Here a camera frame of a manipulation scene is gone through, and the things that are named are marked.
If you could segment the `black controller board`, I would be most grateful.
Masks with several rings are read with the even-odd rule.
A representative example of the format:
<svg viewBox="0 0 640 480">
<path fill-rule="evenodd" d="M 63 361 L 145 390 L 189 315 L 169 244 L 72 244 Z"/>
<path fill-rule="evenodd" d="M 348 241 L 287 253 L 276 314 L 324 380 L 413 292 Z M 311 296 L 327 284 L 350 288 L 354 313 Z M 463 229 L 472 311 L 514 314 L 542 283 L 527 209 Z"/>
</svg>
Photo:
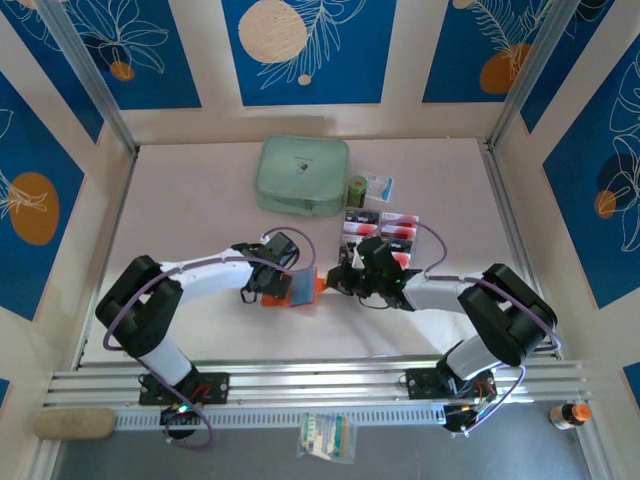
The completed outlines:
<svg viewBox="0 0 640 480">
<path fill-rule="evenodd" d="M 473 425 L 478 416 L 478 412 L 473 406 L 451 405 L 444 407 L 445 424 L 444 428 L 452 433 L 461 433 Z"/>
<path fill-rule="evenodd" d="M 195 410 L 185 403 L 173 404 L 160 412 L 160 424 L 162 426 L 191 425 L 199 416 Z"/>
</svg>

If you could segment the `red sachet strip pack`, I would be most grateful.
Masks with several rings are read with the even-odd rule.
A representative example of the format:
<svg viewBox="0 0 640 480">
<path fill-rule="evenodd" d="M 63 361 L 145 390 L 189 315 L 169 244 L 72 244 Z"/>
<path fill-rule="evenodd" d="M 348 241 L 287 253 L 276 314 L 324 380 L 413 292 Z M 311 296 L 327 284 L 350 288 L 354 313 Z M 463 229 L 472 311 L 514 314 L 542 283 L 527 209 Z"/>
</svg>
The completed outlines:
<svg viewBox="0 0 640 480">
<path fill-rule="evenodd" d="M 367 235 L 367 236 L 358 236 L 358 235 L 350 235 L 350 234 L 345 234 L 343 232 L 343 224 L 342 224 L 342 232 L 341 232 L 341 238 L 340 238 L 340 247 L 339 247 L 339 253 L 338 253 L 338 258 L 340 260 L 344 260 L 344 259 L 349 259 L 351 260 L 353 258 L 353 248 L 355 247 L 355 245 L 357 243 L 360 243 L 365 237 L 368 236 L 379 236 L 382 238 L 382 240 L 385 240 L 386 238 L 383 237 L 381 235 L 381 229 L 383 226 L 389 224 L 389 225 L 396 225 L 394 222 L 389 222 L 389 223 L 383 223 L 381 221 L 381 214 L 383 212 L 380 212 L 380 221 L 379 223 L 376 225 L 377 229 L 372 232 L 371 234 Z M 413 242 L 413 250 L 409 253 L 411 255 L 412 258 L 412 254 L 414 251 L 414 243 L 416 241 L 416 238 L 418 236 L 418 233 L 416 234 L 416 237 L 411 240 Z"/>
</svg>

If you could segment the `mint green zip pouch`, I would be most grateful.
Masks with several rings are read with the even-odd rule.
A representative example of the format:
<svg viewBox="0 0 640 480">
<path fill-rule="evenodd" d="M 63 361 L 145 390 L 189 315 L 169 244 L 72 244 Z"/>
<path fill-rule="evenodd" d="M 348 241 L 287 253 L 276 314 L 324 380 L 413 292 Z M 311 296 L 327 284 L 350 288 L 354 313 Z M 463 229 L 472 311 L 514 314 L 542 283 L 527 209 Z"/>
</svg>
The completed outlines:
<svg viewBox="0 0 640 480">
<path fill-rule="evenodd" d="M 305 217 L 340 213 L 350 150 L 338 139 L 272 135 L 262 145 L 255 177 L 257 205 Z"/>
</svg>

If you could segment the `brown bottle with orange cap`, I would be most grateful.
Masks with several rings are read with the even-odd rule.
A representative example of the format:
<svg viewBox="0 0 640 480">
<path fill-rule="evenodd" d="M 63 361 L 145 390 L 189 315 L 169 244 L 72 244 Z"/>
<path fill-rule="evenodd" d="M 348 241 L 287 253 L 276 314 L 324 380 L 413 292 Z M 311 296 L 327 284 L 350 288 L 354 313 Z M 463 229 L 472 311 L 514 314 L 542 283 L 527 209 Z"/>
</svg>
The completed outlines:
<svg viewBox="0 0 640 480">
<path fill-rule="evenodd" d="M 549 411 L 549 421 L 559 430 L 573 429 L 592 418 L 591 408 L 582 403 L 564 403 Z"/>
</svg>

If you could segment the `orange card holder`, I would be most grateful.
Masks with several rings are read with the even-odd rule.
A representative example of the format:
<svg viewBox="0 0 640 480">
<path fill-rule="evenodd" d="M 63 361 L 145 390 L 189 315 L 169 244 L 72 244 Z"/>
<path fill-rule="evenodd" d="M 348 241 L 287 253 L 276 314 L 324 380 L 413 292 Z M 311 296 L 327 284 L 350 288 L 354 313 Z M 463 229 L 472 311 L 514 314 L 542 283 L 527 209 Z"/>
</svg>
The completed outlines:
<svg viewBox="0 0 640 480">
<path fill-rule="evenodd" d="M 318 275 L 318 270 L 314 267 L 311 270 L 297 272 L 293 275 L 289 285 L 289 290 L 283 299 L 263 295 L 261 299 L 262 307 L 272 308 L 294 308 L 313 305 L 317 296 L 328 289 L 325 279 Z"/>
</svg>

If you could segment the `clear bag of plasters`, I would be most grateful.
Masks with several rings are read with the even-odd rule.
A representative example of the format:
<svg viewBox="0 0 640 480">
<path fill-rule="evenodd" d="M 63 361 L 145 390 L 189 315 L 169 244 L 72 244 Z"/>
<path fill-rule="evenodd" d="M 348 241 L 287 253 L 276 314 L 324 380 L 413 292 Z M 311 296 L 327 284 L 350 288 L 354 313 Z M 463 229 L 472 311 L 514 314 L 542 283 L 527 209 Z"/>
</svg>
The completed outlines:
<svg viewBox="0 0 640 480">
<path fill-rule="evenodd" d="M 352 464 L 357 432 L 358 425 L 346 415 L 305 413 L 299 429 L 297 455 Z"/>
</svg>

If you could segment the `beige foam block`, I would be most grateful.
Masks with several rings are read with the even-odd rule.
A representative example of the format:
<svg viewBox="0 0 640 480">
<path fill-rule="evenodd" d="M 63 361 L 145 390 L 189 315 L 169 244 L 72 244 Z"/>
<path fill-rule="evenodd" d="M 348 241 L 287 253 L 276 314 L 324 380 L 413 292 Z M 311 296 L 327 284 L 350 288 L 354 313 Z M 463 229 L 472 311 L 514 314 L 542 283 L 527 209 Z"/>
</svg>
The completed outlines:
<svg viewBox="0 0 640 480">
<path fill-rule="evenodd" d="M 108 408 L 52 409 L 37 416 L 33 429 L 40 440 L 100 440 L 111 435 L 115 422 Z"/>
</svg>

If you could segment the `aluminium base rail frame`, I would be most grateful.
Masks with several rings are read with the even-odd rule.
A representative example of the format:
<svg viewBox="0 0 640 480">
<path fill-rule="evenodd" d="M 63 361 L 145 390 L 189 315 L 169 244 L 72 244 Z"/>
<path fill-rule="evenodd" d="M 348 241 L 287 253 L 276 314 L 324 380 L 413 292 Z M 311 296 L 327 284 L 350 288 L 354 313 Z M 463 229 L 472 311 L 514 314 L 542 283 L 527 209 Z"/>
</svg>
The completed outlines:
<svg viewBox="0 0 640 480">
<path fill-rule="evenodd" d="M 381 357 L 258 362 L 202 362 L 201 373 L 230 376 L 227 405 L 303 407 L 391 405 L 409 401 L 406 370 L 428 368 L 430 357 Z M 513 402 L 589 400 L 593 386 L 579 361 L 535 356 L 526 362 L 525 378 L 516 368 L 496 372 L 501 393 Z M 133 408 L 138 403 L 142 369 L 132 363 L 87 363 L 75 371 L 54 373 L 45 395 L 47 407 Z"/>
</svg>

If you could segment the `green tape roll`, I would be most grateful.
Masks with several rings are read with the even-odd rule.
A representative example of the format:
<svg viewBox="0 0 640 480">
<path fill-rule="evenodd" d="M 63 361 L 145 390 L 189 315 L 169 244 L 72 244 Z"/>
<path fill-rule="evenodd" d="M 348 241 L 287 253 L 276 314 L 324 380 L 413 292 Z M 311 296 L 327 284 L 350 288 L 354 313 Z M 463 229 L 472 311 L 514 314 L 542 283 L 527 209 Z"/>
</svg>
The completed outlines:
<svg viewBox="0 0 640 480">
<path fill-rule="evenodd" d="M 350 178 L 347 188 L 347 206 L 362 208 L 367 192 L 367 179 L 362 175 L 354 175 Z"/>
</svg>

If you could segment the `aluminium side rail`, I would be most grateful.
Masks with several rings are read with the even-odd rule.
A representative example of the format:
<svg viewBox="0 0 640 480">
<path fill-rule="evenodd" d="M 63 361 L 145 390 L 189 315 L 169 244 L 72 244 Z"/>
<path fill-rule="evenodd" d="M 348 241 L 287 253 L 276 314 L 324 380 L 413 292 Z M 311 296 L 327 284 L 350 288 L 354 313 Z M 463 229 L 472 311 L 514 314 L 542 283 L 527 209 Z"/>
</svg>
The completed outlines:
<svg viewBox="0 0 640 480">
<path fill-rule="evenodd" d="M 100 290 L 106 277 L 107 266 L 135 172 L 137 159 L 138 150 L 127 160 L 122 173 L 114 180 L 115 186 L 110 192 L 110 200 L 104 207 L 103 212 L 97 216 L 100 220 L 99 230 L 81 288 L 81 298 L 76 314 L 79 325 L 76 330 L 77 338 L 74 343 L 73 354 L 69 357 L 68 362 L 71 371 L 79 368 L 84 356 L 94 322 L 94 310 L 98 304 Z"/>
<path fill-rule="evenodd" d="M 544 294 L 542 293 L 541 284 L 533 271 L 524 238 L 520 231 L 515 207 L 497 156 L 484 139 L 478 141 L 478 148 L 509 247 L 510 260 L 502 260 L 502 263 L 509 264 L 509 268 L 543 299 Z"/>
</svg>

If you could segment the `aluminium corner post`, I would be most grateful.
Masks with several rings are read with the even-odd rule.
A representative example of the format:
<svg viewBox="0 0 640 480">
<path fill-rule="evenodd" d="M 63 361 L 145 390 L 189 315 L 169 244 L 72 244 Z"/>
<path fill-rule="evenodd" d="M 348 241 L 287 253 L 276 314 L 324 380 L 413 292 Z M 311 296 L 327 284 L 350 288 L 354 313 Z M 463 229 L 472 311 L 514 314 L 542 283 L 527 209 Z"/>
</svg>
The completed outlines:
<svg viewBox="0 0 640 480">
<path fill-rule="evenodd" d="M 506 96 L 490 135 L 486 138 L 489 152 L 494 153 L 506 137 L 533 87 L 559 43 L 581 0 L 553 0 L 548 17 L 540 27 L 529 54 Z"/>
<path fill-rule="evenodd" d="M 111 128 L 129 158 L 135 160 L 139 147 L 124 122 L 108 85 L 63 6 L 57 0 L 34 0 L 34 4 L 43 23 L 101 117 Z"/>
</svg>

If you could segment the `white blue paper packet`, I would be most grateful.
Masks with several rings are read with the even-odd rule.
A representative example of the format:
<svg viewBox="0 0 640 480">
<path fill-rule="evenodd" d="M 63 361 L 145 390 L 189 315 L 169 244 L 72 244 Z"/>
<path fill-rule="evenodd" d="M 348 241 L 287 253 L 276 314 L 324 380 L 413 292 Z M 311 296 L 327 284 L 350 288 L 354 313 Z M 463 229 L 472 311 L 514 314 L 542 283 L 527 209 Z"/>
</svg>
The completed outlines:
<svg viewBox="0 0 640 480">
<path fill-rule="evenodd" d="M 394 186 L 393 177 L 375 175 L 368 172 L 364 172 L 362 176 L 367 182 L 367 199 L 384 203 L 388 203 L 390 201 Z"/>
</svg>

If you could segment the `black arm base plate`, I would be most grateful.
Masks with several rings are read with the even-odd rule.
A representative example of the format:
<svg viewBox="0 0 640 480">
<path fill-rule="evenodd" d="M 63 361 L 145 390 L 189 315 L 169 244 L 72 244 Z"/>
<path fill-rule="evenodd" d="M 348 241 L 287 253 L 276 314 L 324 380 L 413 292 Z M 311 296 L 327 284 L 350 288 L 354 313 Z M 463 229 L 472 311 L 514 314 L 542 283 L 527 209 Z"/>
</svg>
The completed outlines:
<svg viewBox="0 0 640 480">
<path fill-rule="evenodd" d="M 226 372 L 193 373 L 174 386 L 191 403 L 224 405 L 229 393 L 230 375 Z M 151 374 L 138 376 L 139 404 L 143 406 L 169 406 L 180 398 L 164 387 Z"/>
<path fill-rule="evenodd" d="M 493 400 L 497 396 L 494 375 L 481 371 L 469 380 L 462 380 L 452 372 L 437 368 L 413 368 L 405 374 L 405 384 L 411 400 Z"/>
</svg>

